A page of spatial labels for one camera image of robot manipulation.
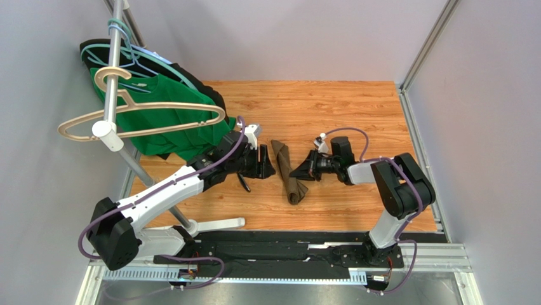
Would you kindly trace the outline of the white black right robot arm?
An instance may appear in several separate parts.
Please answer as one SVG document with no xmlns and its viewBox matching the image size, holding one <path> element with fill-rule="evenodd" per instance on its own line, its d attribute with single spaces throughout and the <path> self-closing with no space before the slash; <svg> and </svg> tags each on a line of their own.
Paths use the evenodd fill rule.
<svg viewBox="0 0 541 305">
<path fill-rule="evenodd" d="M 330 144 L 330 153 L 311 150 L 290 177 L 319 181 L 322 174 L 334 173 L 347 186 L 376 184 L 384 210 L 363 238 L 360 257 L 377 266 L 391 255 L 407 224 L 435 202 L 436 192 L 409 153 L 358 161 L 347 137 L 335 137 Z"/>
</svg>

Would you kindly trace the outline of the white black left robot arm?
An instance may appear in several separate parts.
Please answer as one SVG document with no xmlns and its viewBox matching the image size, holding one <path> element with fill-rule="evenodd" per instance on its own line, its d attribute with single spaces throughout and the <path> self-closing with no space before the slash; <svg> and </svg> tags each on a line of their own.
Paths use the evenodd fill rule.
<svg viewBox="0 0 541 305">
<path fill-rule="evenodd" d="M 127 266 L 140 257 L 179 254 L 199 233 L 244 227 L 243 217 L 198 222 L 181 217 L 179 225 L 148 228 L 150 221 L 225 181 L 229 174 L 267 179 L 275 174 L 268 148 L 257 143 L 261 127 L 248 125 L 243 131 L 224 135 L 216 147 L 190 159 L 174 174 L 152 187 L 121 199 L 99 201 L 89 230 L 84 233 L 109 270 Z"/>
</svg>

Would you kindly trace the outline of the brown cloth napkin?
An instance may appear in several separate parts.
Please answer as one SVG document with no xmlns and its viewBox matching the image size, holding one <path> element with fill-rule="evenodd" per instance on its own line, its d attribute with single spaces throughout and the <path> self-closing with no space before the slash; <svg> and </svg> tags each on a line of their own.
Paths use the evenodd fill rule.
<svg viewBox="0 0 541 305">
<path fill-rule="evenodd" d="M 297 178 L 290 177 L 293 168 L 291 166 L 289 147 L 278 140 L 271 140 L 270 143 L 273 155 L 276 158 L 277 171 L 283 181 L 288 203 L 298 205 L 305 198 L 309 189 Z"/>
</svg>

